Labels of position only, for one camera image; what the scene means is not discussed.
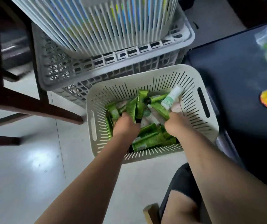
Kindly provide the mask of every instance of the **white tile floor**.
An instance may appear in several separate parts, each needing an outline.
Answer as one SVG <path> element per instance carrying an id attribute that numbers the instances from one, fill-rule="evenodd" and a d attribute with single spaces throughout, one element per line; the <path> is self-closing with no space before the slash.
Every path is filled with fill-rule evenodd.
<path id="1" fill-rule="evenodd" d="M 187 16 L 200 27 L 195 29 L 194 46 L 244 29 L 225 0 L 196 0 Z M 38 98 L 34 74 L 17 83 L 5 82 L 5 86 Z M 57 94 L 49 93 L 49 100 L 85 114 Z M 0 110 L 0 118 L 10 114 Z M 93 160 L 87 123 L 75 125 L 33 116 L 0 127 L 0 135 L 25 137 L 21 146 L 0 147 L 0 224 L 33 223 Z M 184 153 L 175 153 L 123 165 L 104 223 L 146 223 L 143 208 L 161 203 L 171 178 L 186 161 Z"/>

